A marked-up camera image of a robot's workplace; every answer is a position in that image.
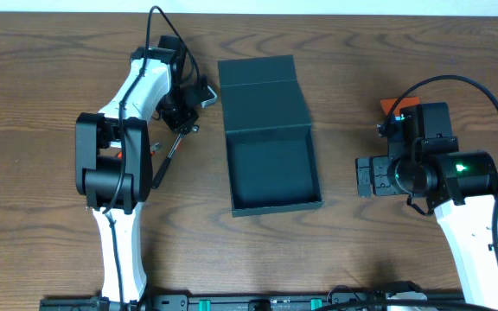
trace green connector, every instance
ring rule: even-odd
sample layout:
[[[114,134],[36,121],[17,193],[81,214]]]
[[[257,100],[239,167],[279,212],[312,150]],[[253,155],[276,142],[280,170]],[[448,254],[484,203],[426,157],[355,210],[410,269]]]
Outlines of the green connector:
[[[316,310],[322,307],[322,299],[314,298],[310,300],[310,309]]]
[[[199,311],[211,311],[211,301],[199,301]]]

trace dark green box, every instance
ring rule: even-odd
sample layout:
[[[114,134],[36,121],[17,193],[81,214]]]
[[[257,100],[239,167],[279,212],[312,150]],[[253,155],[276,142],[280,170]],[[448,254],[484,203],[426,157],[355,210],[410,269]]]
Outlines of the dark green box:
[[[232,215],[323,205],[309,110],[293,56],[218,63]]]

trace orange tag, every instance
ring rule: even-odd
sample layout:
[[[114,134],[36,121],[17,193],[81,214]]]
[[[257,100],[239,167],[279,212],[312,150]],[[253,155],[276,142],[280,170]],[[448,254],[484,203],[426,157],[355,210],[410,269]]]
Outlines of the orange tag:
[[[389,111],[391,110],[391,107],[393,107],[393,104],[397,101],[396,98],[391,98],[391,99],[382,99],[380,101],[381,108],[384,110],[384,113],[387,115]],[[395,108],[395,111],[393,112],[396,117],[400,116],[400,111],[401,108],[405,107],[410,107],[414,105],[420,104],[420,99],[418,97],[411,97],[411,98],[403,98],[401,102],[397,105],[397,108]]]

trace wire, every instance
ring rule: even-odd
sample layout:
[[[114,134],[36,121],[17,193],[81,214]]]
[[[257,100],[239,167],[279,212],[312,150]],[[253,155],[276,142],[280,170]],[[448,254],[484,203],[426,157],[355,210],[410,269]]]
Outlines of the wire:
[[[397,99],[397,101],[395,101],[395,104],[393,104],[389,113],[387,113],[386,119],[384,120],[384,123],[380,127],[381,133],[384,135],[386,135],[388,133],[389,122],[390,122],[391,118],[393,117],[393,113],[395,112],[395,108],[397,108],[397,106],[399,105],[401,100],[403,100],[403,98],[405,98],[408,94],[410,94],[412,91],[416,90],[417,88],[424,86],[428,83],[431,83],[434,81],[439,81],[439,80],[458,80],[458,81],[466,82],[466,83],[474,86],[475,88],[480,90],[483,94],[485,94],[485,96],[487,96],[489,98],[489,100],[491,100],[491,103],[493,103],[493,106],[495,107],[495,109],[497,110],[497,113],[498,113],[498,100],[493,95],[493,93],[491,93],[485,86],[482,86],[481,84],[479,84],[478,82],[476,82],[470,78],[466,78],[466,77],[459,76],[459,75],[453,75],[453,74],[440,75],[437,77],[425,79],[424,81],[417,83],[416,85],[414,85],[413,87],[408,89],[406,92],[404,92],[403,95],[401,95]],[[489,249],[493,249],[493,251],[495,252],[495,259],[497,261],[497,267],[498,267],[498,189],[497,189],[497,193],[495,195],[495,205],[493,207],[493,216],[491,219],[491,229],[492,229],[491,234],[493,236],[493,244],[491,244],[489,246]]]
[[[118,245],[117,245],[117,230],[114,227],[117,223],[116,220],[112,219],[111,214],[106,215],[107,220],[109,220],[109,226],[111,227],[111,235],[112,235],[112,253],[114,254],[114,264],[117,267],[117,277],[118,277],[118,294],[120,296],[120,308],[119,311],[122,311],[122,308],[125,303],[124,293],[122,289],[122,273],[120,272],[120,259],[118,258]]]
[[[332,295],[338,290],[338,289],[348,289],[351,293],[353,293],[354,297],[356,297],[357,301],[360,301],[361,298],[354,292],[353,289],[351,289],[347,285],[337,285],[332,290],[329,291],[329,293],[326,295],[326,302],[332,302]]]
[[[153,117],[153,116],[151,116],[151,118],[152,118],[153,120],[156,120],[156,121],[161,120],[161,114],[159,113],[159,111],[158,111],[158,110],[156,110],[156,114],[158,114],[159,116],[158,116],[158,117]]]
[[[412,199],[414,199],[414,194],[409,194],[408,197],[406,198],[406,204],[410,207],[412,207],[416,212],[418,212],[422,216],[430,217],[433,215],[433,208],[428,208],[428,212],[424,212],[420,206],[416,203],[412,203]]]
[[[161,12],[161,15],[164,17],[164,20],[166,23],[170,26],[172,31],[174,31],[175,35],[178,37],[178,39],[185,45],[186,43],[183,41],[181,38],[180,34],[178,34],[178,31],[174,28],[172,23],[170,22],[169,18],[164,14],[163,10],[159,8],[158,6],[153,6],[151,7],[151,10],[149,11],[149,16],[147,18],[147,31],[145,33],[145,48],[144,48],[144,62],[142,63],[142,66],[139,68],[139,74],[137,77],[134,79],[124,96],[122,97],[122,100],[118,104],[118,129],[120,132],[120,151],[122,153],[121,157],[121,163],[120,163],[120,175],[118,176],[118,182],[117,186],[115,188],[114,194],[111,198],[111,202],[109,205],[105,208],[103,211],[103,214],[107,217],[109,220],[109,226],[111,227],[111,232],[112,232],[112,250],[114,253],[114,260],[115,260],[115,265],[117,268],[117,274],[118,274],[118,292],[120,295],[120,309],[122,310],[123,304],[124,304],[124,293],[123,293],[123,288],[122,288],[122,273],[120,271],[120,261],[118,258],[118,245],[117,245],[117,233],[115,231],[115,223],[112,219],[111,214],[108,214],[109,211],[111,211],[115,204],[117,203],[118,199],[118,194],[120,193],[120,189],[122,188],[122,185],[124,183],[124,177],[125,177],[125,172],[126,172],[126,147],[125,147],[125,124],[124,124],[124,113],[125,113],[125,106],[126,106],[126,101],[130,97],[131,93],[134,91],[134,88],[136,87],[137,83],[139,80],[145,75],[145,68],[147,67],[147,55],[149,54],[149,41],[150,41],[150,31],[151,31],[151,17],[153,16],[153,11],[158,10]],[[197,62],[195,62],[194,56],[191,54],[189,51],[188,47],[186,46],[186,50],[188,51],[189,58],[191,59],[192,66],[195,68],[195,71],[197,73],[197,79],[199,79],[199,67],[197,66]]]
[[[450,308],[463,311],[494,311],[492,308],[452,301],[421,301],[412,299],[392,299],[384,301],[349,301],[315,309],[315,311],[341,310],[345,308],[370,307],[415,307],[415,308]]]
[[[117,203],[118,194],[120,193],[120,189],[122,188],[122,184],[124,182],[125,171],[126,171],[124,110],[125,110],[126,100],[130,97],[130,94],[134,91],[134,88],[136,87],[137,83],[145,74],[145,68],[147,66],[147,55],[149,54],[151,17],[153,16],[154,10],[158,10],[161,13],[161,15],[163,16],[166,23],[170,26],[172,31],[174,31],[174,34],[186,46],[186,50],[188,51],[188,55],[189,55],[189,58],[191,60],[192,66],[195,68],[195,72],[197,74],[197,79],[199,80],[199,67],[197,66],[197,62],[195,61],[194,56],[191,54],[191,51],[189,51],[189,48],[186,45],[186,42],[184,42],[184,40],[182,39],[182,37],[180,36],[180,34],[176,30],[176,28],[174,28],[174,26],[172,25],[172,22],[170,22],[169,18],[166,16],[166,14],[164,14],[163,10],[158,5],[152,6],[150,11],[149,11],[149,16],[147,18],[147,31],[145,32],[144,62],[142,63],[141,68],[139,68],[139,74],[134,79],[131,86],[128,88],[128,90],[126,91],[126,93],[122,97],[122,100],[120,101],[119,106],[118,106],[118,128],[120,131],[120,149],[122,152],[122,162],[120,164],[120,175],[118,177],[118,182],[117,182],[117,186],[116,186],[115,191],[114,191],[114,195],[112,196],[111,202],[109,203],[107,208],[103,211],[103,214],[108,213],[109,211],[111,211],[111,209],[114,208],[115,204]]]
[[[164,14],[163,10],[158,5],[154,5],[153,7],[151,7],[151,10],[149,12],[149,19],[151,19],[151,14],[153,13],[153,10],[155,10],[155,9],[157,9],[161,13],[161,15],[163,16],[166,23],[170,26],[172,31],[174,31],[174,35],[176,35],[178,37],[178,39],[180,39],[180,41],[186,47],[186,51],[188,52],[188,56],[189,56],[189,59],[191,61],[191,65],[195,68],[195,74],[196,74],[197,80],[199,80],[199,66],[197,66],[197,62],[195,61],[195,57],[191,54],[191,51],[189,50],[188,45],[186,45],[186,42],[182,39],[182,37],[180,36],[180,34],[176,30],[176,28],[174,28],[174,26],[172,25],[172,22],[170,22],[169,18],[166,16],[166,14]],[[149,24],[147,26],[147,34],[148,34],[148,38],[149,38]]]
[[[189,70],[188,76],[186,78],[182,79],[182,81],[180,81],[180,84],[184,84],[184,83],[188,82],[191,79],[191,77],[194,75],[194,68],[195,68],[194,62],[195,61],[191,57],[190,57],[190,59],[191,59],[191,61],[190,61],[191,69]]]

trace wood grain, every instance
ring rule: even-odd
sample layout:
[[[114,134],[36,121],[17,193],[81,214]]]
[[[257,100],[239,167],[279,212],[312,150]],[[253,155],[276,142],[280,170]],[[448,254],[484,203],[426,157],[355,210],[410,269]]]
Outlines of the wood grain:
[[[354,159],[385,153],[379,100],[437,74],[477,79],[498,97],[498,18],[172,15],[204,73],[216,61],[294,54],[314,121],[326,204],[314,212],[233,219],[220,102],[201,112],[143,216],[144,266],[167,290],[194,294],[327,291],[413,280],[458,289],[435,219],[404,198],[360,199]],[[151,38],[169,34],[154,18]],[[0,14],[0,309],[101,288],[99,233],[74,187],[74,122],[124,82],[144,14]],[[461,149],[498,163],[498,118],[470,87],[417,92],[450,103]],[[168,148],[163,123],[152,141]],[[155,164],[165,156],[156,157]]]

